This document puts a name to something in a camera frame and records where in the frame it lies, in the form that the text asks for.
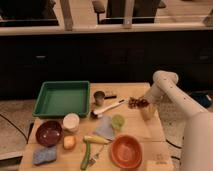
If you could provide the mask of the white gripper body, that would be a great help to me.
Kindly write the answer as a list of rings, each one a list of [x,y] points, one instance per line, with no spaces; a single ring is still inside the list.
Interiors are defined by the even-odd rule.
[[[163,96],[164,92],[156,84],[153,84],[143,98],[151,104],[157,104],[162,100]]]

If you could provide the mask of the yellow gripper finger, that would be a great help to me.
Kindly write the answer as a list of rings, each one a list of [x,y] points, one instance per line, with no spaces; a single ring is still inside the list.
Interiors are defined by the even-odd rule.
[[[149,104],[140,109],[140,112],[144,120],[150,120],[154,116],[155,111],[156,111],[156,106],[154,104]]]

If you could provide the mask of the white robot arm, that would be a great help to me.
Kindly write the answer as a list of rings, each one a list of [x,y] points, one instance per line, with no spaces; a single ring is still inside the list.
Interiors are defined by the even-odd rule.
[[[213,112],[182,91],[178,80],[175,72],[156,71],[143,98],[156,104],[166,94],[186,117],[179,171],[213,171]]]

